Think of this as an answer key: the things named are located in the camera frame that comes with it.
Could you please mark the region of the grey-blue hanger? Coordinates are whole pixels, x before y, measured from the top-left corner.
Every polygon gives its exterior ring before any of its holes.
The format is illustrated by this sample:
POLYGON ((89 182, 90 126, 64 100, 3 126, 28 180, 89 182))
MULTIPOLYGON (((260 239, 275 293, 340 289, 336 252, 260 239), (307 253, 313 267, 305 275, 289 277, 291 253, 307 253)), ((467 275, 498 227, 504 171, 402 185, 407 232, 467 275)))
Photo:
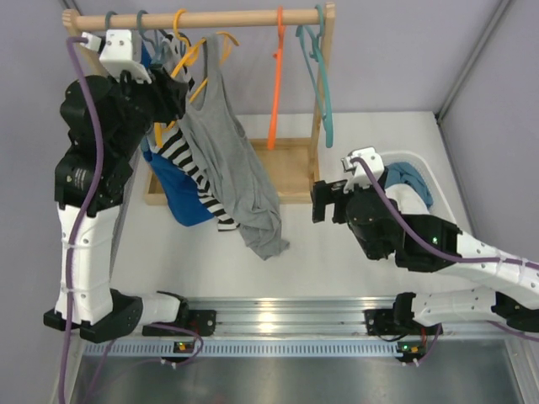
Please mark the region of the grey-blue hanger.
POLYGON ((190 39, 183 33, 169 33, 164 29, 153 30, 153 38, 146 35, 147 29, 143 27, 142 16, 146 10, 139 10, 136 14, 136 30, 141 39, 153 49, 151 65, 165 66, 174 56, 184 56, 191 47, 190 39))
POLYGON ((109 12, 107 12, 107 14, 105 14, 105 17, 104 17, 104 29, 105 30, 111 29, 111 19, 115 15, 117 15, 117 12, 115 12, 113 10, 110 10, 109 12))

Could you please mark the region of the grey-blue hanger far left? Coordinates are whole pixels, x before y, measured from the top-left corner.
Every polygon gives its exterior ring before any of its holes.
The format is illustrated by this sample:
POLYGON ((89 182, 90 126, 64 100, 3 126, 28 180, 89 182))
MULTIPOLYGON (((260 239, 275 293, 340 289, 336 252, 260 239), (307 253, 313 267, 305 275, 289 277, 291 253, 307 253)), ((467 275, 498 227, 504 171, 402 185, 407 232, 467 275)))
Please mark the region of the grey-blue hanger far left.
POLYGON ((104 17, 104 29, 105 30, 111 29, 111 19, 115 15, 117 15, 117 12, 115 12, 113 10, 110 10, 109 12, 107 12, 107 14, 105 14, 105 17, 104 17))

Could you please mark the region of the aluminium corner post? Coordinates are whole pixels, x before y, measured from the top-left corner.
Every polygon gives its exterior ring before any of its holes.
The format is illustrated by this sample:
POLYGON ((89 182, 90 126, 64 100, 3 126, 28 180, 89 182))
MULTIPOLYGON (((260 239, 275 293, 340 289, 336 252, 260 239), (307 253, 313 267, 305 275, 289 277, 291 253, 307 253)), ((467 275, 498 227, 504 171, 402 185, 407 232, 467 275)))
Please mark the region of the aluminium corner post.
POLYGON ((441 125, 452 105, 456 102, 459 94, 464 88, 467 80, 471 77, 476 65, 478 64, 482 54, 486 50, 489 42, 499 29, 504 19, 514 5, 514 0, 499 0, 496 2, 494 10, 488 16, 487 22, 481 28, 478 37, 473 42, 471 50, 468 52, 462 67, 458 71, 455 80, 449 88, 443 102, 435 113, 435 121, 437 125, 441 125))

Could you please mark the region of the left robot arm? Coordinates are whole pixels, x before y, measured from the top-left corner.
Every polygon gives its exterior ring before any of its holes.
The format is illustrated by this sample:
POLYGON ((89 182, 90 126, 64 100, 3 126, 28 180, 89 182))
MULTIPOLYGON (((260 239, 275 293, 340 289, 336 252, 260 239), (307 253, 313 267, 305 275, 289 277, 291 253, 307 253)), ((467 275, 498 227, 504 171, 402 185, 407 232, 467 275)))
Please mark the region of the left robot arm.
POLYGON ((92 75, 66 89, 60 115, 71 145, 55 168, 54 200, 61 222, 60 294, 44 314, 46 326, 73 327, 82 339, 104 343, 137 327, 161 322, 185 332, 190 314, 181 297, 165 292, 124 295, 110 286, 115 223, 133 174, 131 158, 154 124, 183 117, 189 86, 164 69, 150 69, 138 82, 92 75))

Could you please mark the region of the teal plastic hanger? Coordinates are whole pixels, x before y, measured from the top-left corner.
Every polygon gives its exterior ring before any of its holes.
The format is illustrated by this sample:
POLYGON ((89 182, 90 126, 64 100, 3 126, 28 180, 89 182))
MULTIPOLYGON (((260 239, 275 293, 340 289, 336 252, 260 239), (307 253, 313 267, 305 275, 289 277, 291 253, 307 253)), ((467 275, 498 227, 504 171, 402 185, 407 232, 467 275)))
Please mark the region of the teal plastic hanger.
POLYGON ((323 6, 317 4, 315 9, 318 14, 318 32, 315 34, 309 26, 302 24, 296 28, 296 37, 299 40, 307 71, 311 78, 316 106, 318 107, 318 112, 321 114, 321 123, 325 132, 325 146, 332 148, 334 145, 333 106, 328 81, 328 63, 324 60, 322 50, 323 37, 327 33, 327 29, 323 6), (318 65, 318 73, 322 83, 321 89, 318 88, 318 81, 314 77, 311 61, 314 61, 318 65))

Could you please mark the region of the black white striped tank top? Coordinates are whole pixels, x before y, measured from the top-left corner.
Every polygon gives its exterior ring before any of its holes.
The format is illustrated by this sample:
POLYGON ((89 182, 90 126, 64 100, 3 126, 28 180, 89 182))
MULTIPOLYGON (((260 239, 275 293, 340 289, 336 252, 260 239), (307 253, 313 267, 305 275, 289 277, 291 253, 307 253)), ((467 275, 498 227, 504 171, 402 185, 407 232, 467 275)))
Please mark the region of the black white striped tank top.
MULTIPOLYGON (((202 84, 196 85, 194 78, 190 75, 188 66, 183 67, 175 79, 189 85, 186 96, 189 101, 194 100, 207 84, 207 81, 204 81, 202 84)), ((221 202, 211 192, 210 181, 195 163, 189 143, 185 140, 179 124, 175 123, 171 130, 163 132, 163 146, 158 146, 156 141, 155 144, 159 156, 167 159, 195 181, 199 201, 213 214, 212 219, 217 220, 217 230, 236 230, 238 223, 226 213, 221 202)))

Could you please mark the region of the blue tank top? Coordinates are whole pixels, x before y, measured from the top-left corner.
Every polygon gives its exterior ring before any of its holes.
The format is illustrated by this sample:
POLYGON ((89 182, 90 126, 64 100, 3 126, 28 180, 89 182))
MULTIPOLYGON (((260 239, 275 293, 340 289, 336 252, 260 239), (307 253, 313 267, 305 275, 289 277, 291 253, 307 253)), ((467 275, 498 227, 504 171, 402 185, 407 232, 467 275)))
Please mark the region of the blue tank top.
MULTIPOLYGON (((182 59, 187 45, 165 35, 161 39, 163 66, 172 72, 182 59)), ((168 208, 174 219, 183 226, 196 226, 213 218, 213 214, 199 201, 195 181, 164 157, 157 154, 154 134, 150 132, 141 143, 142 155, 163 187, 168 208)))

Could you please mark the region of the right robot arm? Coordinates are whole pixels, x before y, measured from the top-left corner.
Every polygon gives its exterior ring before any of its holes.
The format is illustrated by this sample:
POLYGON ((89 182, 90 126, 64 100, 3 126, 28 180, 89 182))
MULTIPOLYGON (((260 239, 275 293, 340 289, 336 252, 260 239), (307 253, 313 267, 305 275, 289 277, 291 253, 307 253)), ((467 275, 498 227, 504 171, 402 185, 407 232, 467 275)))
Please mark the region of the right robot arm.
POLYGON ((400 293, 389 312, 367 314, 372 331, 412 334, 444 322, 495 322, 537 332, 537 263, 500 252, 438 216, 403 214, 396 200, 380 196, 375 186, 353 191, 344 186, 343 181, 313 185, 313 222, 324 221, 332 205, 333 223, 347 225, 371 261, 393 258, 410 272, 475 283, 470 290, 400 293))

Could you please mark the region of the wooden clothes rack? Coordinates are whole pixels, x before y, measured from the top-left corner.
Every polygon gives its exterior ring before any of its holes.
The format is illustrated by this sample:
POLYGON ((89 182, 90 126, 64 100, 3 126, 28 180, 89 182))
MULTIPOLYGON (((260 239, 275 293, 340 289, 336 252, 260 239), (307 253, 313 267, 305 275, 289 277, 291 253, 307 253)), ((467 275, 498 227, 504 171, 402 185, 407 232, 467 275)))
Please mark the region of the wooden clothes rack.
MULTIPOLYGON (((333 3, 323 5, 327 33, 323 37, 323 57, 328 63, 334 33, 335 6, 333 3)), ((142 24, 147 29, 173 29, 173 18, 176 13, 145 14, 142 24)), ((315 8, 285 9, 283 16, 285 26, 305 24, 318 26, 318 14, 315 8)), ((182 15, 179 22, 181 29, 215 29, 236 27, 277 26, 277 10, 248 10, 229 12, 203 12, 182 15)), ((111 27, 118 29, 135 29, 135 14, 115 15, 111 19, 111 27)), ((322 88, 321 78, 317 76, 318 88, 322 88)), ((307 204, 310 202, 312 183, 319 180, 318 141, 323 130, 321 114, 314 106, 312 130, 309 137, 278 138, 275 149, 268 150, 262 139, 253 139, 251 144, 270 179, 277 189, 283 204, 307 204)))

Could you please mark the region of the teal-blue garment in basket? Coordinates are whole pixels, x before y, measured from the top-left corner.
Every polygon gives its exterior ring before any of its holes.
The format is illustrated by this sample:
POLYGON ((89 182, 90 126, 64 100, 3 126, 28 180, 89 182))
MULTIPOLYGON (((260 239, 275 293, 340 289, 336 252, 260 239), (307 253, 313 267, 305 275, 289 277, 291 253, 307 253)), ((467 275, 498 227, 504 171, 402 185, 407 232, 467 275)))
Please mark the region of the teal-blue garment in basket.
POLYGON ((389 189, 397 184, 410 186, 423 200, 427 208, 433 205, 434 200, 427 183, 412 164, 408 162, 394 162, 387 166, 387 177, 384 188, 389 189))

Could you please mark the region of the aluminium mounting rail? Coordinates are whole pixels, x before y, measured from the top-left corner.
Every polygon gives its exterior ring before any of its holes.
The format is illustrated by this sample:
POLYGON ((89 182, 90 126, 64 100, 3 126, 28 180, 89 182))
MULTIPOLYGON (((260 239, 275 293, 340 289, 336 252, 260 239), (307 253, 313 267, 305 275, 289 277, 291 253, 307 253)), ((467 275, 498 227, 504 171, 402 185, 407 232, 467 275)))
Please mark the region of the aluminium mounting rail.
POLYGON ((111 290, 95 317, 77 317, 74 303, 44 314, 44 323, 59 331, 76 328, 81 338, 104 343, 132 333, 146 337, 202 338, 419 335, 424 325, 414 317, 395 324, 388 298, 342 299, 205 299, 157 292, 123 295, 111 290))

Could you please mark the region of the grey tank top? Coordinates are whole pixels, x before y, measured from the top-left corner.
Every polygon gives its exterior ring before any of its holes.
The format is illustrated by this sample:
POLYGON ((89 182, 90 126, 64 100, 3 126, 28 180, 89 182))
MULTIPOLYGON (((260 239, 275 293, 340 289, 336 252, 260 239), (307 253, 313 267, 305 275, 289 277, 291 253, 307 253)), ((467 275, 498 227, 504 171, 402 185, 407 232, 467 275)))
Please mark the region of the grey tank top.
POLYGON ((186 103, 179 126, 211 192, 239 224, 245 245, 263 260, 276 257, 290 246, 281 235, 279 196, 233 112, 221 72, 219 36, 207 36, 200 49, 207 83, 186 103))

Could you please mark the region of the yellow plastic hanger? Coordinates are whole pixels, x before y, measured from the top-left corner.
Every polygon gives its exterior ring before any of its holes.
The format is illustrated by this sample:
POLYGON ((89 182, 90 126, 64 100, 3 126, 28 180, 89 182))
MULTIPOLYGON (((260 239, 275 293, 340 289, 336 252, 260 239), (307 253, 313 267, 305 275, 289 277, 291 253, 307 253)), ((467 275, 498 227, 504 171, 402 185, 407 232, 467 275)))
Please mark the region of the yellow plastic hanger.
MULTIPOLYGON (((185 45, 188 45, 189 44, 188 41, 180 35, 180 30, 179 30, 180 19, 182 15, 185 14, 186 12, 187 10, 185 8, 181 8, 174 15, 173 33, 174 33, 174 36, 180 42, 184 43, 185 45)), ((223 48, 222 48, 222 55, 221 55, 221 60, 220 60, 220 64, 222 65, 227 60, 227 58, 231 55, 232 47, 234 45, 240 46, 240 43, 234 35, 230 34, 227 31, 217 31, 216 33, 223 37, 223 48)), ((195 45, 187 46, 186 52, 184 53, 182 58, 179 60, 175 68, 170 73, 171 78, 176 78, 183 67, 192 66, 196 63, 198 59, 198 55, 199 55, 199 50, 205 42, 206 42, 206 38, 202 38, 195 45)), ((156 123, 154 125, 154 137, 158 146, 163 146, 163 132, 171 130, 175 123, 176 121, 171 121, 166 128, 163 128, 163 124, 161 123, 156 123)))

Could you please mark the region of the white garment in basket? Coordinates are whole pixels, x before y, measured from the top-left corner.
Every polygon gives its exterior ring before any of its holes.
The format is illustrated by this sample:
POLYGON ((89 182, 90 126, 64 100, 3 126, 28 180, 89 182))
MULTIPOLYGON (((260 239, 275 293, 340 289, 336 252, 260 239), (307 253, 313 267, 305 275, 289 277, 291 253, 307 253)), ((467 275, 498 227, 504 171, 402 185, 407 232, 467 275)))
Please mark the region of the white garment in basket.
POLYGON ((403 215, 428 215, 429 210, 417 192, 405 183, 397 183, 385 189, 389 199, 397 203, 403 215))

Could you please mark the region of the orange plastic hanger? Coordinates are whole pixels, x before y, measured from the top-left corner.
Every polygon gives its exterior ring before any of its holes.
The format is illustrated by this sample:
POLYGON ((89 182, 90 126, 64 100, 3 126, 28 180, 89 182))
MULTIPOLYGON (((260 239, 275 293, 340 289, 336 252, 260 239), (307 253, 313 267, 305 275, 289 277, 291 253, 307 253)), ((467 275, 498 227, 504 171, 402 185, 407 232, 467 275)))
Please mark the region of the orange plastic hanger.
POLYGON ((280 106, 280 90, 282 82, 282 70, 283 70, 283 52, 284 52, 284 38, 286 27, 283 24, 284 9, 282 6, 277 8, 277 34, 278 34, 278 46, 274 53, 275 58, 275 83, 274 83, 274 97, 272 103, 272 111, 270 116, 267 149, 274 150, 277 135, 278 114, 280 106))

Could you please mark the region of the white plastic laundry basket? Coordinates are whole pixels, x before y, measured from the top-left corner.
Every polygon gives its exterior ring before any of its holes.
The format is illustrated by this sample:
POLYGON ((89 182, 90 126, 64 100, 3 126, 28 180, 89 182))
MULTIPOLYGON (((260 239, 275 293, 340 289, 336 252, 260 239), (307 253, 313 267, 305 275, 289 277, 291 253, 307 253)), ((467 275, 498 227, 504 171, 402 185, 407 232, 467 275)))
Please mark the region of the white plastic laundry basket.
POLYGON ((433 204, 429 208, 430 213, 447 221, 456 220, 435 173, 424 158, 411 151, 382 151, 380 156, 385 166, 395 162, 407 162, 412 165, 421 175, 431 193, 433 204))

